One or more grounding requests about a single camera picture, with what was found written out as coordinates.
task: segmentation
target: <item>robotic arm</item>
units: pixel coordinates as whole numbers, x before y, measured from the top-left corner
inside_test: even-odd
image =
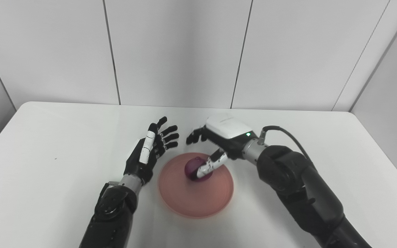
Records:
[[[287,134],[301,153],[286,146],[264,143],[269,130]],[[194,130],[186,144],[209,139],[219,146],[205,165],[191,176],[197,179],[222,165],[227,158],[246,159],[257,166],[260,179],[277,193],[301,229],[314,236],[323,248],[370,248],[344,215],[343,207],[318,174],[304,148],[289,132],[266,126],[258,137],[251,128],[223,114],[212,116],[202,128]]]
[[[126,161],[120,182],[108,182],[104,185],[79,248],[126,246],[140,188],[151,180],[157,159],[167,149],[178,145],[173,140],[179,134],[172,133],[177,130],[177,126],[170,126],[159,133],[165,122],[167,118],[163,117],[157,124],[152,123],[146,137],[137,142]]]

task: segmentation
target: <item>pink plate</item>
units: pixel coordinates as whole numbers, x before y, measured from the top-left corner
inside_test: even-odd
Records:
[[[223,210],[234,192],[234,182],[225,165],[217,168],[203,182],[193,182],[185,176],[186,163],[194,157],[207,159],[203,153],[184,153],[171,159],[159,175],[159,193],[175,213],[188,218],[206,218]]]

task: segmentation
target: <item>robot forearm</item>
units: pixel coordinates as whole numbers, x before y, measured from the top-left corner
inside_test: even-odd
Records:
[[[105,184],[79,248],[125,247],[140,187],[141,180],[128,174]]]

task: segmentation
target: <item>table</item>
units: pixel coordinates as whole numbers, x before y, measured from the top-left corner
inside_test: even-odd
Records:
[[[397,170],[351,113],[28,102],[0,134],[0,248],[78,247],[102,186],[121,178],[132,144],[164,115],[178,125],[180,145],[142,188],[128,248],[318,248],[243,160],[226,164],[235,192],[216,216],[187,219],[164,206],[156,188],[162,166],[184,152],[212,153],[209,141],[186,146],[184,139],[223,112],[257,134],[265,125],[293,133],[367,242],[397,247]],[[266,143],[297,150],[280,132],[269,132]]]

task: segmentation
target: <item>cable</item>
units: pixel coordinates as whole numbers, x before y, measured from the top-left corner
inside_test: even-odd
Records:
[[[306,159],[309,160],[309,162],[315,168],[315,166],[313,165],[313,162],[310,159],[309,155],[307,154],[306,150],[304,150],[303,146],[301,146],[301,144],[298,142],[298,140],[290,132],[288,132],[286,129],[284,129],[282,127],[279,127],[279,126],[266,126],[266,127],[263,127],[263,131],[267,132],[269,130],[281,131],[281,132],[285,133],[286,135],[288,135],[293,140],[293,142],[296,144],[296,146],[298,146],[299,150],[304,155],[304,157],[306,157]]]

